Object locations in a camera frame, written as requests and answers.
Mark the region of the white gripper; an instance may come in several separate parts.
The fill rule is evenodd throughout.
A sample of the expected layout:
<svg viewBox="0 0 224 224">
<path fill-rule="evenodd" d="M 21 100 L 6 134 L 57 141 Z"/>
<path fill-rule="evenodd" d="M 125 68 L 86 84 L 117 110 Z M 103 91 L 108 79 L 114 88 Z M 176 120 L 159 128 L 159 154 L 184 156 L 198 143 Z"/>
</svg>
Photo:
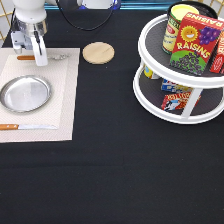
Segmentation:
<svg viewBox="0 0 224 224">
<path fill-rule="evenodd" d="M 47 51 L 43 37 L 34 30 L 31 35 L 21 31 L 12 31 L 11 40 L 13 49 L 17 54 L 22 53 L 22 49 L 32 50 L 37 66 L 46 66 L 48 64 Z"/>
</svg>

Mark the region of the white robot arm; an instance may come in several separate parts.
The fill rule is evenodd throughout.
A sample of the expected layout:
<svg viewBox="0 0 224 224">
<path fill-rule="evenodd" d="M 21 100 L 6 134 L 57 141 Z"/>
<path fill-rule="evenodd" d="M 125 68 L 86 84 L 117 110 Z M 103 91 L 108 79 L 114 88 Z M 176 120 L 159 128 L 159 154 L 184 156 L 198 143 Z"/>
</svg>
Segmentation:
<svg viewBox="0 0 224 224">
<path fill-rule="evenodd" d="M 22 47 L 32 50 L 38 66 L 48 64 L 47 52 L 43 36 L 47 32 L 45 0 L 13 0 L 15 17 L 18 25 L 11 32 L 12 45 L 17 54 Z"/>
</svg>

